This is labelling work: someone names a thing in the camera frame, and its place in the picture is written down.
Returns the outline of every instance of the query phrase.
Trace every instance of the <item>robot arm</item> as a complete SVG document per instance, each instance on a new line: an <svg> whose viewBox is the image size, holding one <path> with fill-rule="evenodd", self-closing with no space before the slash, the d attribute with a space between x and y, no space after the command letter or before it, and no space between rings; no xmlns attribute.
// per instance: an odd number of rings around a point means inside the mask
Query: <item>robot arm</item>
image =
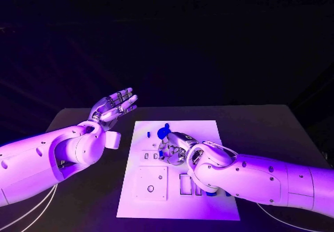
<svg viewBox="0 0 334 232"><path fill-rule="evenodd" d="M108 130L135 109L131 91L102 98L79 125L0 147L0 206L34 196L89 167L105 147L118 149L121 134Z"/></svg>
<svg viewBox="0 0 334 232"><path fill-rule="evenodd" d="M188 135L184 135L187 137L180 141L174 140L175 136L177 132L171 132L167 135L167 139L171 139L162 143L185 150L183 160L188 167L187 174L206 192L214 193L221 188L230 195L252 202L302 208L334 218L331 169L295 165L266 157L239 155L233 151L229 155L224 147L213 142L200 144ZM180 156L164 153L165 158L160 157L160 160L170 160L170 155Z"/></svg>

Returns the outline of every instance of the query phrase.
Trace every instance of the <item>gripping robotic hand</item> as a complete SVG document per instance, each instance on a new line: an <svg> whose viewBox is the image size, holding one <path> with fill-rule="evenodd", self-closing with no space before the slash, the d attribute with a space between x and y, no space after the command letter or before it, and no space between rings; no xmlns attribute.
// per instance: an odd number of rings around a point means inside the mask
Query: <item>gripping robotic hand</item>
<svg viewBox="0 0 334 232"><path fill-rule="evenodd" d="M172 165L185 162L187 174L206 192L221 188L252 202L302 208L334 218L332 170L237 154L178 132L161 139L160 160Z"/></svg>
<svg viewBox="0 0 334 232"><path fill-rule="evenodd" d="M128 88L93 105L88 121L0 147L0 206L50 188L118 149L121 134L108 131L116 118L135 109Z"/></svg>

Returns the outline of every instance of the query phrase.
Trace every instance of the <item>dark background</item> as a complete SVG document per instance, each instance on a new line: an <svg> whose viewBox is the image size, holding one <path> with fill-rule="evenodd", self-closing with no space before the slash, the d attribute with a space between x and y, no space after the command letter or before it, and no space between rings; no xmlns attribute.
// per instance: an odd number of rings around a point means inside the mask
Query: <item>dark background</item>
<svg viewBox="0 0 334 232"><path fill-rule="evenodd" d="M141 106L286 104L334 156L331 1L0 2L0 143L132 87Z"/></svg>

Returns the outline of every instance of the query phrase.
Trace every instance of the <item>table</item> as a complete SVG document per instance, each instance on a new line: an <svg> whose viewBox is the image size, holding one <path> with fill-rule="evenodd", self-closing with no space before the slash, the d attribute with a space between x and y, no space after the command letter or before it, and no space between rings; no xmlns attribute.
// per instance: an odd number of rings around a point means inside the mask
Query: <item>table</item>
<svg viewBox="0 0 334 232"><path fill-rule="evenodd" d="M89 109L63 109L47 128L76 125ZM223 145L236 152L319 168L329 165L285 105L139 107L124 115L112 130L122 134L118 150L105 149L101 160L59 183L50 206L27 231L301 231L266 215L256 203L236 198L240 221L116 218L118 200L134 122L145 120L216 120ZM0 208L0 226L36 205L47 190ZM334 219L302 209L263 206L285 222L321 231L334 230ZM4 231L20 231L43 207Z"/></svg>

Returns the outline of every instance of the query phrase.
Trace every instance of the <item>white cable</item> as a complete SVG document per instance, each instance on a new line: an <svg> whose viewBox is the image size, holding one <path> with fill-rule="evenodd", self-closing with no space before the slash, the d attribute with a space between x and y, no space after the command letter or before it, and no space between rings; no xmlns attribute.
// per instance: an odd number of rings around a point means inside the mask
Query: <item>white cable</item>
<svg viewBox="0 0 334 232"><path fill-rule="evenodd" d="M278 218L275 218L268 212L266 212L266 214L273 218L273 219L276 219L278 221L280 221ZM280 221L283 224L286 224L286 225L289 225L289 226L292 226L292 227L295 227L295 228L298 228L298 229L302 229L302 230L306 230L306 231L311 231L311 232L321 232L321 231L312 231L312 230L308 230L308 229L305 229L305 228L301 228L301 227L298 227L298 226L293 226L292 224L289 224L289 223L286 223L286 222L283 222L283 221Z"/></svg>
<svg viewBox="0 0 334 232"><path fill-rule="evenodd" d="M43 203L43 201L46 200L46 198L49 197L52 191L54 190L56 192L56 186L57 184L52 187L52 190L49 191L46 197L43 198L43 200L39 202L39 204L27 211L27 213L20 217L17 218L13 222L10 222L4 227L0 228L0 231L4 230L8 226L11 226L17 221L20 221L31 212L33 210L40 206L40 204Z"/></svg>
<svg viewBox="0 0 334 232"><path fill-rule="evenodd" d="M37 216L37 218L34 219L34 221L30 223L30 225L24 228L24 230L23 230L21 232L24 232L24 231L27 230L27 228L33 225L33 223L37 221L37 219L40 218L43 212L46 211L47 206L50 205L50 202L52 202L52 199L53 199L53 196L54 196L54 193L56 193L56 189L57 189L57 184L56 184L54 186L56 186L56 187L54 187L53 194L52 194L52 196L50 196L49 203L47 203L46 207L44 207L44 209L43 209L40 215Z"/></svg>

